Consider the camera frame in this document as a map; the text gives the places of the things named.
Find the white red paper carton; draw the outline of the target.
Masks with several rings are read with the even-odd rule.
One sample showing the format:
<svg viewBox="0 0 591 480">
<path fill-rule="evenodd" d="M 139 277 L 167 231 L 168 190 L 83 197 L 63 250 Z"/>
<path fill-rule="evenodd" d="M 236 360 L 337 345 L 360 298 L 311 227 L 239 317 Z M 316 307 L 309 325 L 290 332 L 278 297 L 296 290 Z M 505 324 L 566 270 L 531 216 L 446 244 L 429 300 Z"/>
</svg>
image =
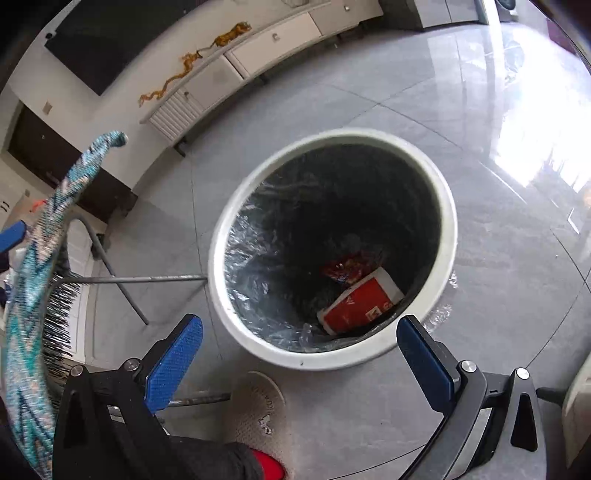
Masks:
<svg viewBox="0 0 591 480">
<path fill-rule="evenodd" d="M 341 335 L 370 325 L 404 298 L 390 274 L 379 267 L 318 311 L 317 317 L 325 332 Z"/>
</svg>

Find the red snack wrapper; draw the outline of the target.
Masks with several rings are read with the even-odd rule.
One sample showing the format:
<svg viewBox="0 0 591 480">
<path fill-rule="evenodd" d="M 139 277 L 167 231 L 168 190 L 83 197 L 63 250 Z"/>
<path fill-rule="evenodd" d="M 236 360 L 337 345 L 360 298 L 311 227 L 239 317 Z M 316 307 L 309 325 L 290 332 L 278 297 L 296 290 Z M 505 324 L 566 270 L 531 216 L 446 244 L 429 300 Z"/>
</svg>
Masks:
<svg viewBox="0 0 591 480">
<path fill-rule="evenodd" d="M 322 274 L 344 285 L 353 285 L 375 269 L 375 263 L 367 258 L 353 256 L 335 260 L 322 267 Z"/>
</svg>

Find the white round trash bin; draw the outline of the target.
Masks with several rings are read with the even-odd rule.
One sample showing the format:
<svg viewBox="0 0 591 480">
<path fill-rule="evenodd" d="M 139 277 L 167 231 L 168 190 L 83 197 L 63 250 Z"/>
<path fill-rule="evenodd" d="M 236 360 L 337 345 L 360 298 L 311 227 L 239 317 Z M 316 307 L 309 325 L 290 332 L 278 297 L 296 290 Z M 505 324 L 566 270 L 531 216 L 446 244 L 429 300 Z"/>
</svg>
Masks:
<svg viewBox="0 0 591 480">
<path fill-rule="evenodd" d="M 451 189 L 421 149 L 382 131 L 329 130 L 276 152 L 232 194 L 209 250 L 211 301 L 257 358 L 346 369 L 394 349 L 402 317 L 429 317 L 457 244 Z M 389 307 L 346 332 L 322 324 L 370 279 L 394 283 Z"/>
</svg>

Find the black trash bin liner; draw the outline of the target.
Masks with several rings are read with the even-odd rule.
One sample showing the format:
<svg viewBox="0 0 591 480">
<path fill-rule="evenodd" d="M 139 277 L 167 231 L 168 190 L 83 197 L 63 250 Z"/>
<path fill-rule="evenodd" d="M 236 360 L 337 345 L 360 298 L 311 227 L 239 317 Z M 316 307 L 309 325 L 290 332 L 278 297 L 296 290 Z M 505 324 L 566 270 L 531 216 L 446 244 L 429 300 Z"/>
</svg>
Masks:
<svg viewBox="0 0 591 480">
<path fill-rule="evenodd" d="M 348 144 L 297 155 L 267 175 L 235 215 L 224 258 L 233 310 L 254 335 L 291 352 L 362 342 L 424 288 L 441 244 L 442 212 L 433 183 L 399 153 Z M 405 298 L 370 325 L 332 336 L 318 311 L 353 285 L 325 277 L 322 267 L 353 256 L 384 268 Z"/>
</svg>

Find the zigzag patterned tablecloth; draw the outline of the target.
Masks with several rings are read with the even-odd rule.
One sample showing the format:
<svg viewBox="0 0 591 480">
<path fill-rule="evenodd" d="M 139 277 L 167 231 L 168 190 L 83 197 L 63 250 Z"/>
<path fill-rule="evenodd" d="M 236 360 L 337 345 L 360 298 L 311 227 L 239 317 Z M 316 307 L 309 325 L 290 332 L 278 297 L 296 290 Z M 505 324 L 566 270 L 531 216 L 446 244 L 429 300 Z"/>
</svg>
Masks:
<svg viewBox="0 0 591 480">
<path fill-rule="evenodd" d="M 5 406 L 16 445 L 41 479 L 52 477 L 56 419 L 43 359 L 43 300 L 63 241 L 66 219 L 97 176 L 112 148 L 127 143 L 121 131 L 97 137 L 41 207 L 17 270 L 6 318 L 2 367 Z"/>
</svg>

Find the white slipper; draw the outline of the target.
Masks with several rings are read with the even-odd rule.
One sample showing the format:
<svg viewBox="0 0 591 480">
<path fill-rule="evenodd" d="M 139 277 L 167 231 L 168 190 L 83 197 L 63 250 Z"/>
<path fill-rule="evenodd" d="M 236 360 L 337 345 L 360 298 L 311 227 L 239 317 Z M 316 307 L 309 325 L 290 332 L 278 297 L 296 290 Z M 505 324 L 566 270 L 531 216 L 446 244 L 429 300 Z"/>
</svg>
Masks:
<svg viewBox="0 0 591 480">
<path fill-rule="evenodd" d="M 259 479 L 293 479 L 287 403 L 272 378 L 249 371 L 232 391 L 225 440 L 245 447 Z"/>
</svg>

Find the golden dragon figurine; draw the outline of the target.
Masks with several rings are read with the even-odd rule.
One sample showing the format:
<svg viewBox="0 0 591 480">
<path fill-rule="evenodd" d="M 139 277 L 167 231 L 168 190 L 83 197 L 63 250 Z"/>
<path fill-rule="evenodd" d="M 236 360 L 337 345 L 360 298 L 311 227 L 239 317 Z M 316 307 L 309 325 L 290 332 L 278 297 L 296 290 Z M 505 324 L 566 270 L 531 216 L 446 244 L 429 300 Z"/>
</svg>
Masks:
<svg viewBox="0 0 591 480">
<path fill-rule="evenodd" d="M 172 83 L 174 83 L 177 80 L 183 79 L 193 70 L 194 64 L 197 63 L 199 59 L 202 59 L 202 55 L 199 53 L 199 51 L 187 52 L 186 54 L 184 54 L 180 58 L 182 70 L 167 78 L 160 89 L 153 90 L 149 93 L 141 94 L 138 98 L 138 106 L 142 107 L 146 102 L 149 102 L 151 100 L 160 100 L 165 95 L 169 86 Z"/>
</svg>

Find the golden tiger figurine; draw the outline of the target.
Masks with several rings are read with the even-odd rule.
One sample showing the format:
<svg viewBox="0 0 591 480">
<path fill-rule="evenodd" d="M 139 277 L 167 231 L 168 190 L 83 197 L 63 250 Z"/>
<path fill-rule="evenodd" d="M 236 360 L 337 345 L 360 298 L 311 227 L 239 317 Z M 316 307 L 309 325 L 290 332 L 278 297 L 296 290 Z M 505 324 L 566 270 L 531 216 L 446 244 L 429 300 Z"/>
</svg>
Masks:
<svg viewBox="0 0 591 480">
<path fill-rule="evenodd" d="M 231 28 L 231 30 L 228 30 L 228 32 L 224 32 L 216 36 L 214 40 L 211 42 L 211 45 L 204 47 L 204 50 L 208 50 L 214 47 L 224 47 L 231 43 L 233 40 L 238 39 L 238 37 L 245 35 L 246 33 L 249 33 L 250 30 L 252 30 L 252 26 L 249 24 L 249 22 L 238 22 L 235 24 L 235 26 Z"/>
</svg>

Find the white TV cabinet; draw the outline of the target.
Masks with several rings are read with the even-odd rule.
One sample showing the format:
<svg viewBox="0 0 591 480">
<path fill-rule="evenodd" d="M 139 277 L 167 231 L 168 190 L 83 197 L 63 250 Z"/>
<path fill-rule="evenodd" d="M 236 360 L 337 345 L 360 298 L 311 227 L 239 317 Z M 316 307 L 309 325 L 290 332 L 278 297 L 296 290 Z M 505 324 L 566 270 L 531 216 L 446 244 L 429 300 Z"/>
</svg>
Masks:
<svg viewBox="0 0 591 480">
<path fill-rule="evenodd" d="M 209 54 L 141 120 L 176 144 L 204 115 L 285 59 L 384 11 L 377 0 L 325 1 L 238 36 Z"/>
</svg>

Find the grey metal table leg frame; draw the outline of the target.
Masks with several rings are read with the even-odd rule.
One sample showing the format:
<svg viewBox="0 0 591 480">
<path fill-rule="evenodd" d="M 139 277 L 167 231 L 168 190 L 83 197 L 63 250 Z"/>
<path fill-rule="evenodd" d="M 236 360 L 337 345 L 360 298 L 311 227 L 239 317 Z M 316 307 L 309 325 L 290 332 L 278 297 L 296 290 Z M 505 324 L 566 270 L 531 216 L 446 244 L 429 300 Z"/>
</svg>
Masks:
<svg viewBox="0 0 591 480">
<path fill-rule="evenodd" d="M 53 296 L 53 292 L 57 289 L 62 287 L 63 285 L 100 285 L 100 284 L 109 284 L 109 285 L 116 285 L 119 289 L 120 293 L 124 296 L 127 300 L 127 303 L 130 305 L 132 310 L 137 314 L 140 320 L 143 322 L 144 325 L 148 325 L 149 321 L 145 314 L 142 312 L 140 307 L 132 298 L 131 294 L 126 288 L 127 284 L 150 284 L 150 283 L 186 283 L 186 282 L 204 282 L 208 281 L 207 275 L 202 274 L 184 274 L 184 275 L 159 275 L 159 276 L 117 276 L 114 273 L 114 269 L 110 264 L 106 252 L 103 248 L 102 243 L 100 242 L 97 233 L 90 225 L 89 221 L 82 215 L 78 213 L 74 213 L 71 215 L 68 222 L 71 221 L 78 221 L 80 222 L 83 227 L 85 228 L 92 246 L 95 248 L 95 252 L 98 254 L 99 260 L 105 266 L 107 272 L 109 273 L 108 276 L 105 277 L 80 277 L 80 276 L 64 276 L 61 278 L 55 278 L 50 286 L 48 287 L 47 293 L 47 300 L 46 303 L 49 302 L 51 297 Z M 188 406 L 197 406 L 197 405 L 207 405 L 207 404 L 214 404 L 214 403 L 221 403 L 228 401 L 230 398 L 229 393 L 212 393 L 209 391 L 199 391 L 195 394 L 193 398 L 185 398 L 185 399 L 178 399 L 178 400 L 170 400 L 167 407 L 175 408 L 175 407 L 188 407 Z"/>
</svg>

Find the wall mounted black television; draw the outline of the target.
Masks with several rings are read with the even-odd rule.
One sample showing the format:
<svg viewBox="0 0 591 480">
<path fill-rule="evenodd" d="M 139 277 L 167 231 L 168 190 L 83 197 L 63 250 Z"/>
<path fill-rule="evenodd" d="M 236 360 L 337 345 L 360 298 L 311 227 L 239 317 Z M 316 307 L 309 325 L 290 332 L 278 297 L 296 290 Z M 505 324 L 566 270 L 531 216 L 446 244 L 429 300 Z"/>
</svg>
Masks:
<svg viewBox="0 0 591 480">
<path fill-rule="evenodd" d="M 46 36 L 45 47 L 95 94 L 197 0 L 82 0 Z"/>
</svg>

